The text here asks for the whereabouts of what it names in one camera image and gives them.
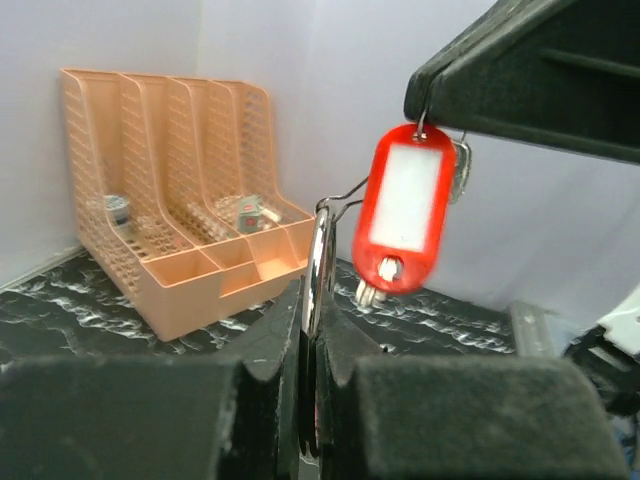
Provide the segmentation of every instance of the white object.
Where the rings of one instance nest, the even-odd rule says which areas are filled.
[[[273,223],[280,223],[280,220],[282,220],[282,215],[279,215],[278,213],[274,212],[273,210],[269,210],[268,208],[262,207],[261,213]]]
[[[391,146],[373,213],[371,243],[424,250],[441,164],[439,150]]]
[[[640,285],[598,325],[606,330],[604,338],[620,350],[632,357],[640,355]]]

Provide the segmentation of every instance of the metal hook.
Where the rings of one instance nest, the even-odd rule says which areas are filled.
[[[426,142],[427,141],[427,132],[424,131],[424,121],[427,117],[427,111],[424,110],[422,115],[420,115],[420,119],[418,120],[418,125],[416,128],[416,133],[413,134],[414,142]]]

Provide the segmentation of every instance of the key tag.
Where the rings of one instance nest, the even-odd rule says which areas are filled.
[[[378,143],[354,236],[354,266],[382,292],[419,289],[438,257],[456,149],[422,123],[396,127]]]

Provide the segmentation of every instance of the key ring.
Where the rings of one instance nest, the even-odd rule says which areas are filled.
[[[333,296],[336,269],[336,224],[345,212],[362,199],[345,203],[338,210],[334,201],[349,200],[367,183],[368,177],[344,195],[323,198],[316,205],[316,221],[304,279],[300,332],[300,378],[298,411],[300,449],[305,455],[319,456],[316,421],[315,345],[320,323],[322,295]]]

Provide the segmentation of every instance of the peach desk organizer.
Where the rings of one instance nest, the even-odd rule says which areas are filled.
[[[269,97],[242,82],[61,71],[80,241],[168,341],[278,296],[313,218],[278,193]],[[118,228],[105,196],[129,202]],[[235,229],[259,195],[279,222]]]

